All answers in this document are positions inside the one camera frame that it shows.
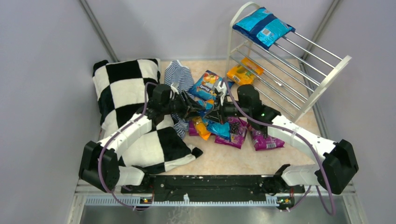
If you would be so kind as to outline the blue Slendy candy bag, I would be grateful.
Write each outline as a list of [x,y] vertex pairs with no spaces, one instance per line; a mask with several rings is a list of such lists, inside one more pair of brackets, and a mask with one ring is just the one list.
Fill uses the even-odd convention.
[[190,94],[203,100],[215,99],[218,93],[225,92],[226,87],[218,89],[222,83],[222,77],[207,70],[201,78],[188,90]]

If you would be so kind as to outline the blue candy bag front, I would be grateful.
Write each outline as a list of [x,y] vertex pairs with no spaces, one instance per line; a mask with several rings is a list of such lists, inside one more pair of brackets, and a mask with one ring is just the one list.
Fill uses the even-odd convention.
[[266,50],[277,40],[296,30],[264,7],[244,17],[232,28]]

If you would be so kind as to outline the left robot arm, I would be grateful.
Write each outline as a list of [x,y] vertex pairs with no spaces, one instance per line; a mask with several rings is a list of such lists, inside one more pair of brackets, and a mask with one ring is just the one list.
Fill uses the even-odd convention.
[[121,183],[118,161],[124,152],[152,127],[163,121],[165,115],[177,114],[183,119],[198,116],[204,107],[190,98],[185,91],[159,84],[144,107],[113,134],[98,142],[89,141],[83,149],[78,172],[80,179],[110,193]]

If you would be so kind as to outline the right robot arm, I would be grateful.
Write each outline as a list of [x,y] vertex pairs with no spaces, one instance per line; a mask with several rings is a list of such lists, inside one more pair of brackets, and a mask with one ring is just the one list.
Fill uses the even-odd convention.
[[205,118],[223,122],[228,117],[245,117],[255,130],[284,141],[315,162],[314,165],[283,165],[280,176],[287,185],[321,186],[339,195],[358,172],[354,148],[349,141],[329,140],[298,126],[278,110],[263,104],[254,86],[239,86],[238,100],[233,98],[226,83],[218,84],[214,90],[217,96]]

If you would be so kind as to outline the purple candy bag under orange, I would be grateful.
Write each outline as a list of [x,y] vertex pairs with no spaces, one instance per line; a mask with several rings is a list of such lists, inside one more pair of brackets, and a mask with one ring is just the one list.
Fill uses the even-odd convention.
[[192,120],[189,121],[188,133],[190,136],[199,136]]

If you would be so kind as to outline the orange 100 candy bag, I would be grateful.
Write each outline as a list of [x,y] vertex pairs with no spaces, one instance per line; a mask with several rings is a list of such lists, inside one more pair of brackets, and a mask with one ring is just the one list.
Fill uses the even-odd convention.
[[208,140],[210,136],[214,135],[211,131],[208,130],[208,126],[210,122],[206,119],[204,119],[204,115],[206,112],[213,107],[214,100],[209,99],[209,100],[202,100],[202,99],[196,99],[196,102],[200,104],[201,106],[204,107],[203,110],[199,111],[198,114],[199,116],[196,118],[193,118],[192,122],[194,124],[195,131],[197,134],[204,140]]

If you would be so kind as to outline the purple grape candy bag left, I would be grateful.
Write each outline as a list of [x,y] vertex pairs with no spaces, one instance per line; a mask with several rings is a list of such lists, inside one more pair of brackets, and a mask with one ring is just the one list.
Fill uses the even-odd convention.
[[216,136],[214,142],[217,144],[232,146],[237,149],[241,149],[248,131],[247,122],[238,117],[228,117],[228,124],[230,138],[227,140],[222,137]]

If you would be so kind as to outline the purple grape candy bag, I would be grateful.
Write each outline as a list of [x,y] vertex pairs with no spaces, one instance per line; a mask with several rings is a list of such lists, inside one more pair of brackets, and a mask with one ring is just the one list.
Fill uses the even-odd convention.
[[232,146],[237,149],[241,149],[248,131],[247,122],[238,117],[228,117],[228,124],[230,138],[227,140],[222,137],[216,136],[214,142],[217,144]]
[[247,126],[247,129],[250,133],[252,143],[256,151],[282,148],[285,145],[284,141],[269,135],[264,135],[262,132],[252,128],[250,125]]

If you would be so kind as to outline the orange candy bag under rack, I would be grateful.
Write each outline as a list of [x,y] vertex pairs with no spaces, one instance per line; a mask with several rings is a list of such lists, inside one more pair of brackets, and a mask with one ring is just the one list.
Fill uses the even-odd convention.
[[245,57],[227,72],[227,77],[238,85],[252,84],[264,69]]

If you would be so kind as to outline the purple grape candy bag right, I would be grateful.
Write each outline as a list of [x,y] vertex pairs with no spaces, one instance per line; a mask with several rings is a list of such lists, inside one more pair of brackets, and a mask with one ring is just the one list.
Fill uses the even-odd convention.
[[285,145],[284,141],[269,135],[264,135],[262,132],[252,128],[250,125],[247,126],[247,129],[250,133],[252,143],[256,151],[282,148]]

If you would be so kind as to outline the blue white striped cloth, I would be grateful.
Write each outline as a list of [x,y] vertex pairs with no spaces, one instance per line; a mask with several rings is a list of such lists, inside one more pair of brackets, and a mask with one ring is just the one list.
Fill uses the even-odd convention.
[[[191,74],[191,70],[183,66],[179,60],[170,62],[168,67],[164,71],[164,83],[166,85],[172,85],[177,83],[177,90],[179,92],[186,91],[187,95],[194,99],[195,97],[189,92],[194,85],[194,79]],[[171,115],[174,121],[174,129],[178,136],[183,139],[186,132],[189,129],[188,121],[181,119],[177,114]]]

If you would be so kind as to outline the black white checkered pillow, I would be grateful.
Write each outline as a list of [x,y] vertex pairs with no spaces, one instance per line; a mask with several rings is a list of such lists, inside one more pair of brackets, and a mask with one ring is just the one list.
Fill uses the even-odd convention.
[[[137,59],[119,63],[100,61],[93,66],[100,125],[104,137],[108,137],[122,127],[144,106],[144,96],[152,96],[154,86],[147,82],[159,83],[160,59]],[[174,129],[174,121],[166,115],[162,122],[149,133],[141,136],[119,159],[123,167],[140,167],[149,174],[168,172],[188,164],[203,154],[194,145],[187,145]]]

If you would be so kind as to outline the white metal shoe rack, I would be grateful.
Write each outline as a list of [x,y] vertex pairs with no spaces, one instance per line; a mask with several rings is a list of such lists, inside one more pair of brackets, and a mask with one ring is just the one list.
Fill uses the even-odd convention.
[[298,122],[315,106],[352,57],[338,56],[298,32],[290,32],[265,49],[233,26],[258,10],[250,1],[231,19],[228,29],[226,70],[238,65],[253,73],[255,88],[265,102]]

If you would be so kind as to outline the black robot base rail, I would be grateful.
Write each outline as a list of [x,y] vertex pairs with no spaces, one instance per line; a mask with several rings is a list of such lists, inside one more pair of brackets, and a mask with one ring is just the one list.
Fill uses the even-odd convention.
[[149,175],[139,186],[125,184],[122,194],[149,194],[155,202],[258,202],[280,193],[304,193],[272,175]]

